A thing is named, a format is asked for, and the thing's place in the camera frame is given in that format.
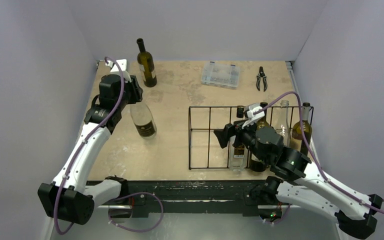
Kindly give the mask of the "tall clear glass bottle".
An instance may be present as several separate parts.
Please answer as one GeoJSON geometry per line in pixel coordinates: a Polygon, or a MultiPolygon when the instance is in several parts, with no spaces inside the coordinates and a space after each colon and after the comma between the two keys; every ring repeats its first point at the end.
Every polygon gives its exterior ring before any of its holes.
{"type": "Polygon", "coordinates": [[[137,102],[131,104],[130,115],[140,137],[150,139],[157,134],[156,123],[152,112],[146,103],[137,102]]]}

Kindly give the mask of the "square clear liquor bottle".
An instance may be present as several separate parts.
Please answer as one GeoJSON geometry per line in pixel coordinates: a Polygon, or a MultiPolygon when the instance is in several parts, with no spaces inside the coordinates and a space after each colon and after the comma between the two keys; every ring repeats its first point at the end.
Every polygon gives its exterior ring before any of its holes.
{"type": "MultiPolygon", "coordinates": [[[[231,123],[234,124],[237,121],[243,120],[244,118],[244,109],[243,105],[238,105],[236,107],[235,115],[231,119],[231,123]]],[[[246,157],[247,151],[243,145],[231,146],[229,148],[229,168],[231,171],[241,171],[246,166],[246,157]]]]}

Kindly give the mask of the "green wine bottle front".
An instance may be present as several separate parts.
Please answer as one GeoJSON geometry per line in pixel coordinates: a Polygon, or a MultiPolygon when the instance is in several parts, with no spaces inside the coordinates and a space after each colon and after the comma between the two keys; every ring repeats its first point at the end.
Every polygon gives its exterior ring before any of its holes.
{"type": "MultiPolygon", "coordinates": [[[[264,111],[264,116],[256,122],[257,130],[264,127],[270,127],[270,124],[267,122],[267,110],[264,111]]],[[[267,169],[267,165],[251,154],[249,159],[249,168],[254,172],[260,173],[267,169]]]]}

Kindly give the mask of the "green wine bottle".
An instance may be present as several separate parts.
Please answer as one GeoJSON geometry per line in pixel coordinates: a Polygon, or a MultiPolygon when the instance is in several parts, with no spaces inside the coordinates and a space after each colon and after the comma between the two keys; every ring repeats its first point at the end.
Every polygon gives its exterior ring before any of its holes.
{"type": "Polygon", "coordinates": [[[302,154],[308,155],[309,147],[305,144],[304,139],[307,143],[311,143],[312,126],[309,123],[311,104],[304,102],[302,105],[302,126],[300,121],[296,122],[291,131],[290,147],[299,150],[302,154]]]}
{"type": "Polygon", "coordinates": [[[137,62],[139,70],[142,74],[142,79],[146,87],[152,88],[157,85],[157,76],[155,72],[154,59],[150,52],[146,51],[144,40],[138,38],[136,43],[139,48],[137,62]]]}
{"type": "MultiPolygon", "coordinates": [[[[264,127],[270,127],[270,124],[267,122],[267,110],[264,111],[264,116],[256,122],[257,130],[264,127]]],[[[249,159],[249,168],[254,172],[260,173],[267,169],[267,165],[251,154],[249,159]]]]}

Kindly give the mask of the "clear wine bottle dark label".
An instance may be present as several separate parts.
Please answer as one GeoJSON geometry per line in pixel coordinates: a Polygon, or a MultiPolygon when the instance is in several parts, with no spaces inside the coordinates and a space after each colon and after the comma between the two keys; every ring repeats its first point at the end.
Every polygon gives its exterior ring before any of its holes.
{"type": "Polygon", "coordinates": [[[289,126],[289,101],[282,100],[278,110],[277,121],[274,124],[276,133],[283,137],[285,147],[290,146],[290,126],[289,126]]]}

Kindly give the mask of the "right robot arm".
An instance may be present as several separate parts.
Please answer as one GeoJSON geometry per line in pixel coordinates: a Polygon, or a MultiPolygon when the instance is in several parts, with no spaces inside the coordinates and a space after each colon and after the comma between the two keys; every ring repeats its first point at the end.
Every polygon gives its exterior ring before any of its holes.
{"type": "Polygon", "coordinates": [[[240,120],[213,132],[221,148],[234,139],[234,147],[243,145],[275,174],[269,181],[276,186],[269,184],[260,191],[264,202],[278,200],[323,215],[356,239],[365,240],[375,232],[378,221],[374,215],[383,199],[354,190],[319,170],[305,154],[284,146],[283,137],[272,127],[257,129],[240,120]]]}

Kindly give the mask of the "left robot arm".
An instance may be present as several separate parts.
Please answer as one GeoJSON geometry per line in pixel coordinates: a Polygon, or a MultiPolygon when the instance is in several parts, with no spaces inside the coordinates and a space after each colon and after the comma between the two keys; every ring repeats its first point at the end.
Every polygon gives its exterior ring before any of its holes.
{"type": "Polygon", "coordinates": [[[108,176],[93,186],[87,186],[87,180],[123,109],[141,102],[143,89],[135,75],[119,73],[103,76],[98,88],[69,159],[51,183],[42,183],[37,191],[46,215],[55,223],[85,225],[97,207],[111,200],[122,205],[129,199],[127,180],[122,177],[108,176]]]}

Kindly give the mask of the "green wine bottle back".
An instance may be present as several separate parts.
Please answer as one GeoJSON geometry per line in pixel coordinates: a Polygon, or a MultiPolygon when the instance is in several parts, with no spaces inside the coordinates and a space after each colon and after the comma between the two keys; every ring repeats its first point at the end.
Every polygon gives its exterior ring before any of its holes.
{"type": "Polygon", "coordinates": [[[139,70],[142,74],[142,79],[146,87],[152,88],[157,85],[157,76],[155,72],[154,59],[150,52],[146,51],[144,40],[138,38],[136,43],[139,48],[137,62],[139,70]]]}

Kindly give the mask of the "clear plastic organizer box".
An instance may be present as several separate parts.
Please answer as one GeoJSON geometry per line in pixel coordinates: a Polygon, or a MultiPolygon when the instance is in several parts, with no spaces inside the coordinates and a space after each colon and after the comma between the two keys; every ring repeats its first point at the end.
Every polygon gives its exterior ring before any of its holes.
{"type": "Polygon", "coordinates": [[[202,69],[201,83],[203,85],[235,90],[239,86],[240,72],[240,67],[235,64],[209,61],[202,69]]]}

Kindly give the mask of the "black handled pliers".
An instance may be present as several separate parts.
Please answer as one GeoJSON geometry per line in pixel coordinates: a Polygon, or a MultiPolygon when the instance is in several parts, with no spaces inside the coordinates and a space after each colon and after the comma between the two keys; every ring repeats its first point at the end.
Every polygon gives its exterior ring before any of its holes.
{"type": "Polygon", "coordinates": [[[258,74],[256,75],[256,89],[261,91],[261,83],[263,84],[263,91],[266,92],[268,89],[267,76],[264,72],[263,66],[259,67],[258,74]]]}

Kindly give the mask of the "aluminium frame rail right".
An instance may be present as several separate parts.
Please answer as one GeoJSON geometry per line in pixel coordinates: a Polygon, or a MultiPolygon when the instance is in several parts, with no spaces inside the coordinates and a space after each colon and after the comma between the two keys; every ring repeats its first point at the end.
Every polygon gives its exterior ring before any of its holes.
{"type": "Polygon", "coordinates": [[[301,97],[301,94],[300,94],[300,91],[298,88],[298,84],[297,84],[297,80],[296,80],[296,76],[295,76],[295,73],[293,70],[293,62],[292,61],[285,61],[285,64],[286,64],[286,68],[287,68],[288,73],[289,73],[289,78],[290,78],[292,85],[293,85],[293,89],[299,95],[300,102],[303,103],[304,101],[303,101],[303,98],[301,97]]]}

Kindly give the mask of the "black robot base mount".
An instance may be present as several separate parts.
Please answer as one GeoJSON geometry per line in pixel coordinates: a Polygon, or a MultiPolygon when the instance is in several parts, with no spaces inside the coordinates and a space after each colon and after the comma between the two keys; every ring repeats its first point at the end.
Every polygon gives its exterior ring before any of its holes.
{"type": "Polygon", "coordinates": [[[280,218],[288,205],[265,180],[129,180],[125,200],[108,200],[102,208],[127,210],[134,218],[150,213],[240,214],[280,218]]]}

